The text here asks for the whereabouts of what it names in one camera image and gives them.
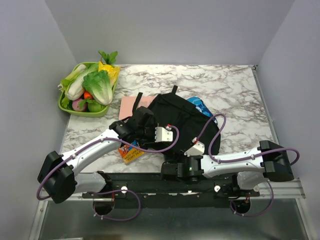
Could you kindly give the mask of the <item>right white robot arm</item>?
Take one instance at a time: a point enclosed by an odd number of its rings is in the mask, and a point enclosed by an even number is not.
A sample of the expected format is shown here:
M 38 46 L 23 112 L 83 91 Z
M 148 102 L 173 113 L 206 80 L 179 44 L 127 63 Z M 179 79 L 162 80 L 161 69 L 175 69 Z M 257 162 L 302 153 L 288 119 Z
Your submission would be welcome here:
M 173 163 L 161 167 L 163 180 L 198 182 L 220 175 L 235 174 L 230 191 L 241 196 L 267 181 L 290 182 L 295 177 L 284 148 L 269 140 L 262 140 L 258 147 L 224 155 L 206 155 L 205 145 L 198 142 L 179 155 Z

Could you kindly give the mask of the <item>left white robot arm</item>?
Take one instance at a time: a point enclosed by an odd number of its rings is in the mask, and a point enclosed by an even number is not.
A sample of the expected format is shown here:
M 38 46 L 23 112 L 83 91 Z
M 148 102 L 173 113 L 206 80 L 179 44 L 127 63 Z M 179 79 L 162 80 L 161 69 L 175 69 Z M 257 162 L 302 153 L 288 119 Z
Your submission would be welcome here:
M 42 190 L 56 204 L 64 202 L 76 191 L 95 192 L 101 198 L 107 197 L 111 185 L 104 177 L 100 173 L 79 177 L 81 171 L 122 145 L 130 145 L 134 141 L 139 146 L 141 141 L 153 142 L 156 126 L 154 113 L 146 107 L 139 107 L 131 117 L 113 122 L 107 130 L 84 145 L 62 154 L 50 152 L 37 177 L 40 184 L 37 199 L 43 200 Z

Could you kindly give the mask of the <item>black student backpack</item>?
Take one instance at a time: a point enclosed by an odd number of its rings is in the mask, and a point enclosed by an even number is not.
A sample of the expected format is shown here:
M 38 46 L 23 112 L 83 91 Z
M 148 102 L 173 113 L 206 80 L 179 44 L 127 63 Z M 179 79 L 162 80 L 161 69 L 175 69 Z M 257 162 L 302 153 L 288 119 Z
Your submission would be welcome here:
M 129 143 L 137 138 L 139 126 L 157 125 L 166 127 L 172 125 L 178 128 L 179 137 L 177 143 L 163 152 L 164 155 L 174 160 L 192 146 L 192 140 L 197 138 L 205 145 L 204 154 L 209 151 L 216 155 L 220 151 L 221 136 L 218 135 L 215 142 L 210 145 L 212 138 L 220 130 L 217 124 L 196 109 L 196 106 L 188 100 L 176 95 L 174 87 L 169 93 L 158 94 L 148 107 L 139 107 L 133 111 L 126 125 L 130 129 L 125 140 Z M 168 148 L 172 142 L 159 142 L 151 149 L 159 151 Z

